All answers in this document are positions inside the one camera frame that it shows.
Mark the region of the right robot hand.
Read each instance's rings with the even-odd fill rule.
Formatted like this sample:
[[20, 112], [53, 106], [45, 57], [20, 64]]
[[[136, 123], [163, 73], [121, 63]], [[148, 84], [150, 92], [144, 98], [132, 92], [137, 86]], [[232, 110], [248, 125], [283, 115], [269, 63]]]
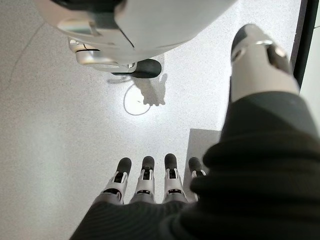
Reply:
[[125, 157], [73, 240], [319, 239], [320, 138], [286, 53], [246, 24], [233, 39], [231, 66], [219, 142], [189, 160], [195, 202], [169, 153], [163, 202], [155, 202], [155, 161], [146, 156], [124, 204], [132, 165]]

